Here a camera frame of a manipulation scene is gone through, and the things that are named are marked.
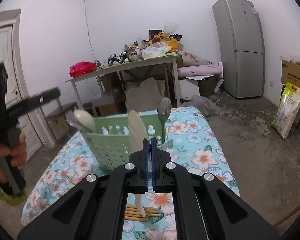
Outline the person's left hand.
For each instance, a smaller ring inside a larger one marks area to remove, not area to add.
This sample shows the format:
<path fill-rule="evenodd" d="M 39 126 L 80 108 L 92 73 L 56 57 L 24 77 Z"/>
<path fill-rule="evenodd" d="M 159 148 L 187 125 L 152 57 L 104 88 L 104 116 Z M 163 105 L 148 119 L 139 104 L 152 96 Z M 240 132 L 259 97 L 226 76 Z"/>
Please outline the person's left hand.
<path fill-rule="evenodd" d="M 26 136 L 24 133 L 21 133 L 19 136 L 19 145 L 12 150 L 7 146 L 0 143 L 0 156 L 11 156 L 11 165 L 17 167 L 19 170 L 22 170 L 26 165 Z M 0 183 L 8 183 L 8 179 L 0 165 Z"/>

